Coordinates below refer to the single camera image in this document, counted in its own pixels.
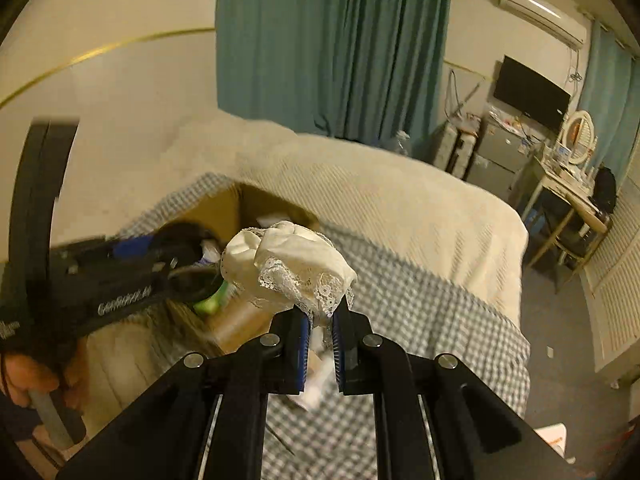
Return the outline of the person's left hand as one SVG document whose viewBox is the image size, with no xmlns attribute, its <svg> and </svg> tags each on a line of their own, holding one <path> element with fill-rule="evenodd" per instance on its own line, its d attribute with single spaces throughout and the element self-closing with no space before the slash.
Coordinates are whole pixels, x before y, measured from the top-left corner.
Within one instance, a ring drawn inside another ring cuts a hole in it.
<svg viewBox="0 0 640 480">
<path fill-rule="evenodd" d="M 82 410 L 89 396 L 87 339 L 77 341 L 76 351 L 63 372 L 63 399 L 69 408 Z M 14 404 L 27 408 L 29 390 L 50 393 L 60 386 L 58 375 L 30 356 L 6 353 L 1 356 L 1 392 Z"/>
</svg>

